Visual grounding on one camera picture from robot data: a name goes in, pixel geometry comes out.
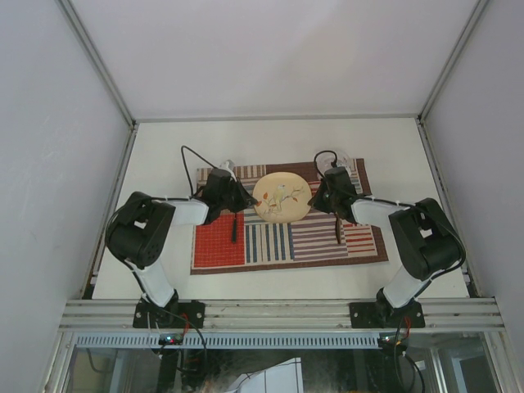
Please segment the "dark handled fork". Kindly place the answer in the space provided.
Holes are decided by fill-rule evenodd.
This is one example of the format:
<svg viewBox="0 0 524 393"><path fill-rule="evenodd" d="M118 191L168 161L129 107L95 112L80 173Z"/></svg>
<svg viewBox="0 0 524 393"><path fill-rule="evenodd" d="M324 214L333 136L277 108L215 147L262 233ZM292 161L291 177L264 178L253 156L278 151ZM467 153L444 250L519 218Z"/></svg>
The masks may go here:
<svg viewBox="0 0 524 393"><path fill-rule="evenodd" d="M231 237L231 241L233 244L237 243L237 227L238 227L237 217L238 215L237 213L235 213L233 217L232 237Z"/></svg>

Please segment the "brown wooden knife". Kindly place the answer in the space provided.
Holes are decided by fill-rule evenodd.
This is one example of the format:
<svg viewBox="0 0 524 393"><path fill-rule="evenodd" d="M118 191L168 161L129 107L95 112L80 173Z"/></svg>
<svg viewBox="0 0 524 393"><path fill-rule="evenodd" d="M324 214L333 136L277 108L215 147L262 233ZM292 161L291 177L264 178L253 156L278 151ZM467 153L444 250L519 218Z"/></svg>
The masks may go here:
<svg viewBox="0 0 524 393"><path fill-rule="evenodd" d="M338 216L336 216L336 221L335 221L335 235L336 235L337 243L339 245L342 244L342 223L341 223L341 219Z"/></svg>

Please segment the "clear glass cup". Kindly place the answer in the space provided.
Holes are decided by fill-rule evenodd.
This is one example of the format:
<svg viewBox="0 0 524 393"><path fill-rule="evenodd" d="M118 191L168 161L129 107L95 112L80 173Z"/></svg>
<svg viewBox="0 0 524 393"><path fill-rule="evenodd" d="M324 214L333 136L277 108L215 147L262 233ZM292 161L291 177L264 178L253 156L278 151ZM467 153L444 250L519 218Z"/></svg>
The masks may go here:
<svg viewBox="0 0 524 393"><path fill-rule="evenodd" d="M324 149L317 152L314 156L314 164L320 177L334 167L345 168L349 176L356 171L354 161L344 151L337 149Z"/></svg>

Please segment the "round wooden plate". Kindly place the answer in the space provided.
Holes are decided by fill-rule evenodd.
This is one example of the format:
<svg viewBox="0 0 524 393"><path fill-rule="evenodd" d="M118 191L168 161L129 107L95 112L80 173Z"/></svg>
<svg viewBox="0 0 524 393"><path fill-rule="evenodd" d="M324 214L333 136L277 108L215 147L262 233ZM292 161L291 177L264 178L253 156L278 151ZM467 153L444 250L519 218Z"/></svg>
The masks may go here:
<svg viewBox="0 0 524 393"><path fill-rule="evenodd" d="M291 172L266 174L255 184L252 196L256 199L256 214L272 224L300 221L311 209L309 184Z"/></svg>

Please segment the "patchwork striped placemat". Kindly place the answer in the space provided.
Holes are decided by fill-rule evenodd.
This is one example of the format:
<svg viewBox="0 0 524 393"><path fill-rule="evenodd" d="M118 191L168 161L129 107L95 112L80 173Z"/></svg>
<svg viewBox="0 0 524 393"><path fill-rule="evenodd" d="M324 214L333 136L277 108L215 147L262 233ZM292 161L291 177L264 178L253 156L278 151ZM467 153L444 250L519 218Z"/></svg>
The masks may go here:
<svg viewBox="0 0 524 393"><path fill-rule="evenodd" d="M303 269L386 262L382 232L370 225L342 223L342 244L335 235L334 215L312 209L300 221L272 224L254 209L237 213L237 243L233 244L234 213L224 211L210 225L193 232L193 275L273 269Z"/></svg>

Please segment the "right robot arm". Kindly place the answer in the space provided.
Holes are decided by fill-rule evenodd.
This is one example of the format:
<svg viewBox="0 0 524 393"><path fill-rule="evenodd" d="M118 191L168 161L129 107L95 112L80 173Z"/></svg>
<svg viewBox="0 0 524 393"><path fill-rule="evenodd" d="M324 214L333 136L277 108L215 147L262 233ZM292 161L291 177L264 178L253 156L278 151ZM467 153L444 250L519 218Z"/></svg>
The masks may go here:
<svg viewBox="0 0 524 393"><path fill-rule="evenodd" d="M374 302L353 302L354 327L393 327L419 307L416 298L431 283L460 269L466 251L439 203L425 198L414 204L358 194L347 170L320 171L318 191L309 205L337 220L389 230L395 239L401 267L379 289Z"/></svg>

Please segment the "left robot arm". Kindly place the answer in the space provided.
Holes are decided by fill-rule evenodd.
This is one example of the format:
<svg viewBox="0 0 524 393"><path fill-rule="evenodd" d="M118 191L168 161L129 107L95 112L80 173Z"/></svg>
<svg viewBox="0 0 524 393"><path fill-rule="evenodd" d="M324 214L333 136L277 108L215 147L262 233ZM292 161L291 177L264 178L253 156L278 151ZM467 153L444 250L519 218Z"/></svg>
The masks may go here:
<svg viewBox="0 0 524 393"><path fill-rule="evenodd" d="M132 272L144 300L153 304L152 320L168 328L179 317L178 293L159 261L170 229L212 224L225 210L239 213L256 204L230 169L214 168L204 186L189 197L133 192L109 218L105 245Z"/></svg>

